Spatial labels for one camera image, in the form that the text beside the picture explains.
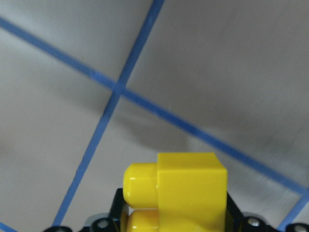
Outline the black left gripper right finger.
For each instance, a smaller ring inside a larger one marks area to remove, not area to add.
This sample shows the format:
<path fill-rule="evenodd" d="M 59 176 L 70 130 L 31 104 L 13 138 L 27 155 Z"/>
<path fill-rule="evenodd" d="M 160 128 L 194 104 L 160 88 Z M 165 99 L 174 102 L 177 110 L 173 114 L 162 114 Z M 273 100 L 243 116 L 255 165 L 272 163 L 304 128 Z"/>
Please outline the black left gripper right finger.
<path fill-rule="evenodd" d="M 239 232 L 243 217 L 242 212 L 228 193 L 225 212 L 225 232 Z"/>

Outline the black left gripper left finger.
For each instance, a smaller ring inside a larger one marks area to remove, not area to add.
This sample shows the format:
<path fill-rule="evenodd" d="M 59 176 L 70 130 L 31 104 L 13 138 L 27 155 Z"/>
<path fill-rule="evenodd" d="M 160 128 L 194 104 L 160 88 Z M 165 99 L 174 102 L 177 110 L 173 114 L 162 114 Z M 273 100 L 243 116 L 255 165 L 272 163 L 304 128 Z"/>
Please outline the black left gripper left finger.
<path fill-rule="evenodd" d="M 128 217 L 128 204 L 124 199 L 123 189 L 118 188 L 115 192 L 109 211 L 109 218 L 114 221 L 125 221 Z"/>

